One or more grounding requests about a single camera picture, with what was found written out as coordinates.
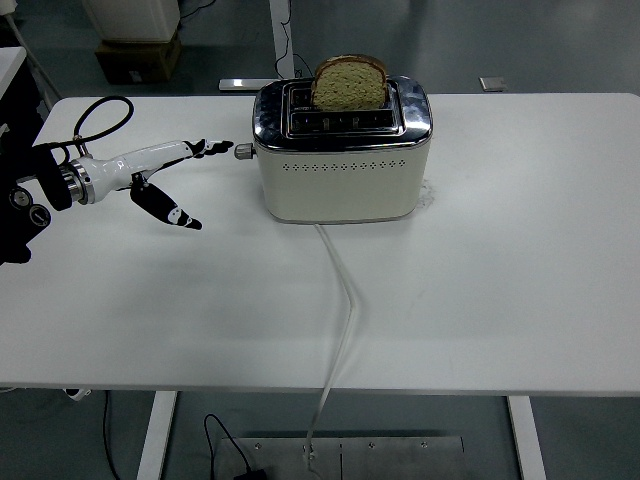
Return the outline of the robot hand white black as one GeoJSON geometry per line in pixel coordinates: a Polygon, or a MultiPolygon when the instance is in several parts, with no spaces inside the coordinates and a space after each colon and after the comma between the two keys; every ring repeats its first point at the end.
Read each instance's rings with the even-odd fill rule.
{"type": "Polygon", "coordinates": [[[157,220],[200,230],[202,224],[186,213],[171,197],[150,182],[152,175],[184,160],[228,152],[228,140],[201,139],[194,143],[171,141],[135,150],[109,160],[89,155],[71,162],[80,185],[78,202],[94,204],[113,191],[127,190],[130,199],[157,220]]]}

